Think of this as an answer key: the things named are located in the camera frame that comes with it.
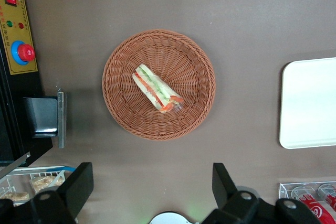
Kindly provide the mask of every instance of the wire rack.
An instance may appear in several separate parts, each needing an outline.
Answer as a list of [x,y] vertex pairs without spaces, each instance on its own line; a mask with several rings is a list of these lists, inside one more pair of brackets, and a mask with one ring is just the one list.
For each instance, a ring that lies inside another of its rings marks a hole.
[[[60,178],[63,180],[68,177],[68,172],[64,166],[48,166],[36,168],[17,168],[0,179],[0,198],[8,193],[22,193],[27,192],[29,198],[35,196],[35,191],[30,185],[30,181],[37,177],[54,176],[55,179],[47,186],[50,188],[55,185],[56,181]],[[21,205],[27,200],[18,200],[14,202],[14,206]]]

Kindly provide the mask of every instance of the plastic wrap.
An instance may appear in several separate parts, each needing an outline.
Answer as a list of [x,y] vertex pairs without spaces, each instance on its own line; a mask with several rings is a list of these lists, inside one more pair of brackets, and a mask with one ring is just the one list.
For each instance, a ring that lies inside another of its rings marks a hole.
[[132,78],[161,113],[178,112],[182,109],[183,98],[146,65],[138,66],[135,73],[132,74]]

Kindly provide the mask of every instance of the wire basket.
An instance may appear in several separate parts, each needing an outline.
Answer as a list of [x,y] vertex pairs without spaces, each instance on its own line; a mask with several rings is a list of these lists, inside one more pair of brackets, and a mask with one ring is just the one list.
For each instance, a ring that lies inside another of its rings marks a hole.
[[[132,79],[145,64],[183,99],[183,109],[162,114]],[[105,103],[130,133],[150,140],[170,140],[198,127],[215,96],[215,74],[205,52],[188,37],[168,30],[148,30],[121,43],[108,59],[102,79]]]

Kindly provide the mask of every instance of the brown basket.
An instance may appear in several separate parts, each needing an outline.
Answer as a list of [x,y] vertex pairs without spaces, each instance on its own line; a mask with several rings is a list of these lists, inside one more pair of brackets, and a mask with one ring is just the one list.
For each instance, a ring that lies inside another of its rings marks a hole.
[[[132,79],[148,66],[184,99],[179,112],[162,114]],[[121,43],[108,59],[102,80],[105,103],[127,131],[150,140],[170,140],[199,126],[215,96],[215,75],[204,51],[188,37],[148,30]]]

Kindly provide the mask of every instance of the control panel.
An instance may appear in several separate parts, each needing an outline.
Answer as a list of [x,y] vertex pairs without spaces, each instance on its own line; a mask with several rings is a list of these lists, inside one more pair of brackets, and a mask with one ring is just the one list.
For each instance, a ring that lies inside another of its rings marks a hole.
[[9,73],[37,72],[25,0],[0,0],[0,24]]

